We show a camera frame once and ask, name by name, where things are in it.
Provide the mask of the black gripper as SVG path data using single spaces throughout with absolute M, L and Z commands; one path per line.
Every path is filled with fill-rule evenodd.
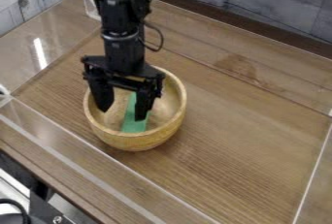
M 113 103 L 113 88 L 136 92 L 135 120 L 145 119 L 153 99 L 160 97 L 164 74 L 145 63 L 139 34 L 114 37 L 101 34 L 104 55 L 84 55 L 82 79 L 89 84 L 96 106 L 105 112 Z

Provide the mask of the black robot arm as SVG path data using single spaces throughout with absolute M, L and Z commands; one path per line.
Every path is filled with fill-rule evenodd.
M 145 118 L 161 94 L 164 74 L 145 63 L 144 28 L 149 0 L 93 0 L 101 18 L 104 54 L 85 55 L 82 79 L 88 82 L 96 106 L 106 111 L 113 89 L 136 93 L 135 119 Z

